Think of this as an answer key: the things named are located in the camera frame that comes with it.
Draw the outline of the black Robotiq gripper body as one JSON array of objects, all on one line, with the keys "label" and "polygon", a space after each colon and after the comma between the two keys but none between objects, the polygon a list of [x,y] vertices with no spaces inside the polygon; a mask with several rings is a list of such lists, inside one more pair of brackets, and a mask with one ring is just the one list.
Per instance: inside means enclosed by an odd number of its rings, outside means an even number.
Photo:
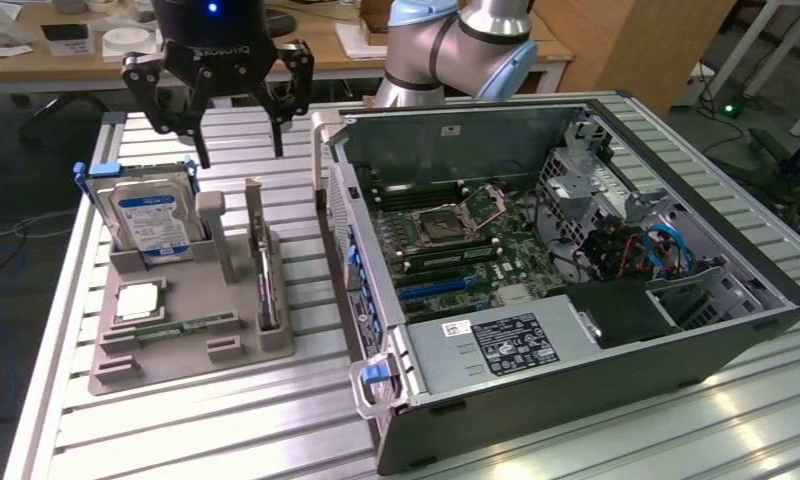
[{"label": "black Robotiq gripper body", "polygon": [[265,3],[259,0],[155,1],[165,69],[212,97],[252,92],[277,60]]}]

